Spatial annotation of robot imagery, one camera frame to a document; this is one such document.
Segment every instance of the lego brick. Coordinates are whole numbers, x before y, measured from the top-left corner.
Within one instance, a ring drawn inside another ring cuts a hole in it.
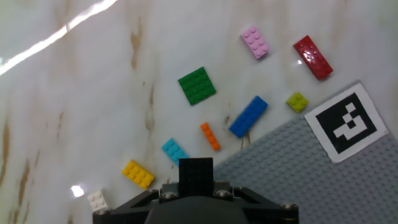
[[[308,100],[301,93],[294,93],[286,103],[296,112],[302,111],[308,104]]]
[[[131,160],[129,164],[127,164],[126,168],[122,171],[122,174],[144,190],[146,190],[150,183],[155,179],[154,174],[151,174],[134,160]]]
[[[103,208],[109,208],[108,204],[105,202],[104,195],[102,194],[101,190],[87,196],[87,199],[91,205],[91,208],[93,209],[93,212]]]
[[[259,96],[254,97],[252,102],[250,102],[239,117],[236,118],[235,122],[229,127],[229,130],[234,133],[236,137],[243,137],[267,107],[268,104]]]
[[[213,194],[213,158],[181,159],[178,174],[181,196]]]
[[[323,80],[333,71],[309,36],[305,36],[293,47],[318,80]]]
[[[180,146],[173,140],[168,140],[163,146],[163,151],[170,157],[170,159],[177,165],[180,166],[179,159],[189,158],[188,155],[182,150]]]
[[[269,47],[255,26],[246,30],[241,37],[256,59],[261,58],[268,52]]]
[[[178,82],[191,105],[195,105],[216,94],[216,89],[203,67],[180,78]]]
[[[218,141],[214,137],[213,132],[211,131],[209,125],[207,123],[204,123],[200,127],[203,130],[203,133],[205,133],[207,140],[209,140],[209,143],[211,144],[213,150],[217,151],[221,149],[221,146],[218,144]]]
[[[388,134],[333,164],[299,116],[216,166],[214,177],[297,204],[300,223],[398,223],[397,158]]]

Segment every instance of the green lego plate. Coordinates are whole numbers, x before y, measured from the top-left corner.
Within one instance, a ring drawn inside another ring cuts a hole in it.
[[[216,89],[203,67],[180,78],[178,82],[191,106],[216,94]]]

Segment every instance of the cyan lego brick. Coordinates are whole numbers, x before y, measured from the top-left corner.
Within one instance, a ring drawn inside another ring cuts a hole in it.
[[[244,109],[235,122],[229,127],[229,130],[238,138],[243,137],[267,107],[268,104],[259,96],[254,97],[249,106]]]
[[[398,223],[398,143],[392,134],[333,164],[303,116],[214,168],[215,180],[300,208],[300,223]]]
[[[180,146],[173,140],[168,140],[163,146],[162,149],[166,154],[170,157],[170,159],[179,167],[180,163],[178,162],[181,158],[189,158],[188,155],[182,150]]]

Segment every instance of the orange lego brick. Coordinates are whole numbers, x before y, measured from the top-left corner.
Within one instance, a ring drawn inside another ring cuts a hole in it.
[[[213,132],[211,131],[209,125],[207,123],[204,123],[200,127],[203,130],[203,133],[205,133],[205,136],[206,136],[207,140],[209,140],[209,142],[210,142],[211,146],[213,147],[214,151],[217,151],[217,150],[221,149],[221,146],[218,144],[218,141],[214,137]]]

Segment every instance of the white lego brick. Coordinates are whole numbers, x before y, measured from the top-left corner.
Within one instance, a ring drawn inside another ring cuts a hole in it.
[[[101,190],[87,196],[87,199],[94,212],[102,208],[108,208]]]

